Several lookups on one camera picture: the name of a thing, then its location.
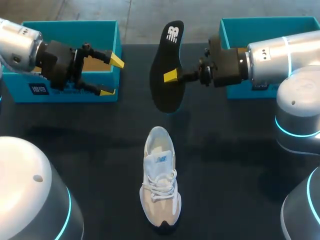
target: black table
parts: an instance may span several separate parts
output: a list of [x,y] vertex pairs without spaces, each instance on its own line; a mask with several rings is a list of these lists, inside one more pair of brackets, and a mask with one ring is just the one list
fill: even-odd
[[[184,67],[206,46],[185,44]],[[231,101],[225,89],[194,82],[179,112],[159,112],[149,91],[156,50],[123,46],[117,103],[14,105],[5,89],[0,135],[44,151],[82,209],[88,240],[284,239],[283,200],[319,158],[276,144],[274,99]],[[153,232],[139,198],[144,145],[154,126],[168,130],[176,150],[182,211],[170,236]]]

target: blue cardboard box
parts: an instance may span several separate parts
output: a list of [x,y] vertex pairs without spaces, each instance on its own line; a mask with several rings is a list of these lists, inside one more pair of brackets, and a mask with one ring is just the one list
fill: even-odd
[[[306,17],[249,17],[222,18],[219,27],[224,49],[246,48],[248,44],[320,30],[312,16]],[[279,84],[253,86],[250,81],[227,86],[228,99],[275,98]]]
[[[83,43],[90,43],[99,51],[112,50],[119,58],[122,55],[121,38],[117,21],[28,21],[22,24],[27,28],[40,31],[43,40],[55,40],[80,48]],[[85,59],[82,77],[88,83],[102,84],[115,89],[115,93],[96,96],[85,90],[77,90],[68,83],[64,91],[50,88],[50,82],[36,76],[20,75],[3,69],[3,82],[16,103],[104,103],[116,102],[120,69],[106,66],[97,69],[100,62]]]

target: black insole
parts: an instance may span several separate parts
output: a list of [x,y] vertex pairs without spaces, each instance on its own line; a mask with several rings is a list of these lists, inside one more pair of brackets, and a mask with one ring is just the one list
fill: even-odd
[[178,82],[164,82],[164,74],[177,69],[180,63],[180,45],[184,33],[182,21],[168,23],[162,32],[160,44],[150,69],[150,90],[155,106],[164,113],[179,109],[185,93],[185,85]]

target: white sneaker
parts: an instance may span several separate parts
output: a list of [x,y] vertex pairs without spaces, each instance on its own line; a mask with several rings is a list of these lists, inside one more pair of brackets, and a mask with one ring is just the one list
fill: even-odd
[[142,208],[156,227],[173,226],[181,212],[178,193],[176,155],[168,132],[154,127],[144,146],[143,183],[140,188]]

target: concrete floor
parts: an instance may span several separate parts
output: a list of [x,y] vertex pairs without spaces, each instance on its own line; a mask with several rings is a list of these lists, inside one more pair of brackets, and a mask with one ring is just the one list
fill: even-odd
[[122,42],[157,44],[163,27],[185,24],[184,43],[207,42],[221,18],[315,16],[319,0],[0,0],[0,18],[23,21],[118,20]]

